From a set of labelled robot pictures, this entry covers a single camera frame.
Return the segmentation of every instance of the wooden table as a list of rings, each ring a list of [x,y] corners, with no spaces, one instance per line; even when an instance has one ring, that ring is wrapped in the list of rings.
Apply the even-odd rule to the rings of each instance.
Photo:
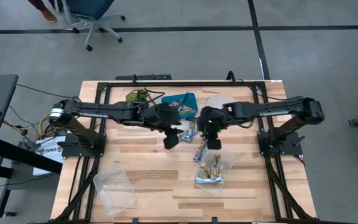
[[[82,101],[94,101],[97,83],[83,82],[80,93]],[[282,82],[266,81],[266,86],[268,96],[285,98]],[[125,96],[136,89],[138,87],[112,88],[110,103],[125,101]],[[199,112],[211,96],[219,93],[229,94],[239,101],[253,102],[252,92],[246,86],[170,86],[149,89],[164,91],[167,95],[192,92],[196,95]],[[275,126],[279,126],[289,118],[290,116],[277,116],[273,117],[273,120]],[[90,119],[79,120],[89,127]],[[162,141],[164,134],[144,128],[122,126],[112,120],[107,120],[106,125],[106,150],[101,158],[99,171],[117,163],[122,164],[139,199],[135,205],[111,218],[105,214],[101,201],[95,194],[91,222],[131,222],[132,218],[139,218],[140,222],[210,222],[211,217],[217,217],[222,222],[275,221],[265,161],[259,154],[256,122],[250,129],[231,126],[219,133],[222,150],[233,154],[237,162],[229,172],[223,192],[218,197],[193,184],[193,176],[198,166],[193,162],[193,156],[200,145],[199,138],[191,144],[181,143],[172,150],[165,150]],[[282,156],[282,161],[289,191],[307,213],[315,216],[303,164],[293,156]],[[75,157],[64,162],[51,218],[58,216],[68,203],[76,162]],[[79,176],[80,171],[73,194],[76,192]],[[281,214],[285,217],[282,195],[278,189],[277,192]],[[88,194],[85,193],[80,218],[85,215],[87,199]]]

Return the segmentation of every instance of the blue tray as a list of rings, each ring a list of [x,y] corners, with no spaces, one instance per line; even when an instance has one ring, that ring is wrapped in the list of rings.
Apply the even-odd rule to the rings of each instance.
[[[171,104],[174,101],[179,102],[180,100],[183,100],[185,98],[186,94],[187,94],[187,99],[183,103],[183,105],[193,108],[195,110],[195,112],[187,113],[187,114],[180,114],[180,118],[182,118],[182,119],[194,118],[194,116],[196,116],[196,114],[197,114],[198,107],[197,107],[196,96],[194,95],[194,93],[185,93],[185,94],[180,94],[180,95],[164,96],[162,98],[163,103]]]

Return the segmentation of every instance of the concrete floor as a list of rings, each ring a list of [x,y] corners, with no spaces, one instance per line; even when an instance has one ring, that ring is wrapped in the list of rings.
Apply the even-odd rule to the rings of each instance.
[[[157,6],[162,9],[156,12]],[[260,26],[358,25],[358,1],[257,0],[255,8]],[[117,0],[108,13],[118,11],[127,21],[114,21],[113,27],[252,25],[246,0]],[[63,19],[45,22],[26,0],[0,0],[0,30],[62,28]],[[62,95],[77,95],[83,80],[134,73],[222,79],[233,70],[237,78],[262,78],[252,31],[121,35],[119,44],[95,34],[89,53],[83,48],[86,34],[0,34],[0,74],[18,74],[23,85]],[[263,31],[262,40],[271,79],[283,80],[288,96],[316,98],[326,115],[321,125],[300,130],[318,216],[358,223],[358,129],[347,124],[358,116],[358,30]],[[58,100],[17,88],[11,106],[36,122]],[[21,124],[12,111],[6,119]],[[21,140],[5,127],[0,138]],[[13,191],[7,209],[18,216],[0,223],[48,220],[56,187],[51,182],[43,190]]]

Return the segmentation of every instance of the shoe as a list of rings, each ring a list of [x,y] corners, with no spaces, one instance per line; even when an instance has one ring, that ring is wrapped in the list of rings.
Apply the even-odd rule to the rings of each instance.
[[[48,9],[41,11],[41,13],[48,22],[57,21],[56,17]]]

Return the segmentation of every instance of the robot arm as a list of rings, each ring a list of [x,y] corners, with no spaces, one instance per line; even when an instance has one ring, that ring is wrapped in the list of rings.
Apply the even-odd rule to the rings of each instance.
[[[76,100],[63,100],[54,104],[50,114],[50,124],[63,127],[78,136],[79,144],[92,148],[96,144],[99,133],[85,128],[75,116],[90,118],[106,118],[126,126],[139,126],[150,130],[164,132],[166,149],[171,149],[178,143],[177,134],[181,130],[171,128],[180,124],[180,115],[175,107],[168,103],[149,107],[148,103],[117,102],[113,105],[97,103],[82,103]]]
[[[239,125],[259,117],[294,114],[289,121],[275,128],[269,136],[271,145],[285,140],[285,137],[306,124],[319,124],[324,120],[320,103],[312,98],[292,98],[275,103],[253,104],[235,102],[223,105],[223,109],[205,107],[198,119],[198,130],[203,133],[209,149],[220,149],[218,132],[230,125]]]

